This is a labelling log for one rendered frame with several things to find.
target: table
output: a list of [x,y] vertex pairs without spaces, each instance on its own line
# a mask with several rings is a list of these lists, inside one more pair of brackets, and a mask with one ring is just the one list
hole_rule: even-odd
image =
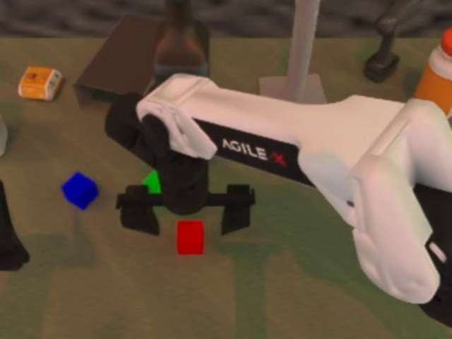
[[[212,191],[250,184],[257,205],[252,226],[226,237],[218,208],[194,215],[205,223],[203,256],[177,256],[179,217],[163,209],[160,237],[122,228],[116,195],[150,168],[106,137],[108,104],[81,109],[71,87],[101,42],[0,40],[0,114],[11,132],[0,173],[31,255],[21,271],[0,273],[0,338],[450,338],[416,306],[374,287],[358,266],[350,227],[318,192],[284,179],[212,161]],[[375,84],[362,65],[377,40],[317,40],[311,72],[330,102],[352,94],[406,100],[437,43],[398,40],[398,72]],[[288,47],[285,39],[213,40],[212,78],[257,93],[259,77],[285,73]],[[29,65],[65,75],[54,102],[18,97]],[[75,171],[101,191],[84,212],[60,192]]]

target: red letter x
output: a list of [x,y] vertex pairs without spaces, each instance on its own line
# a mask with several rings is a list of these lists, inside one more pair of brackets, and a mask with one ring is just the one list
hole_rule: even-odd
[[270,157],[273,158],[275,163],[277,163],[278,165],[285,166],[285,160],[284,160],[283,154],[278,154],[276,152],[272,152],[270,154]]

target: white pole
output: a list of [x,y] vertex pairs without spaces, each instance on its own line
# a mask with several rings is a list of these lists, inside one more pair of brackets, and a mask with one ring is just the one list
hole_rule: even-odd
[[295,0],[292,41],[284,88],[287,101],[303,102],[319,7],[320,0]]

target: orange bottle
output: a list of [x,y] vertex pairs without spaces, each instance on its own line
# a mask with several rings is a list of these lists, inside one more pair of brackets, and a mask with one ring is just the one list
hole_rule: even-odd
[[452,115],[452,28],[430,54],[414,97],[434,102],[448,118]]

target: orange and white box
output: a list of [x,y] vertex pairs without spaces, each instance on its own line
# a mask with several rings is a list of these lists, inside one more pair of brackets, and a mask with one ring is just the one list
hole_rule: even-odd
[[36,100],[52,100],[63,81],[56,69],[28,67],[20,79],[18,93],[21,97]]

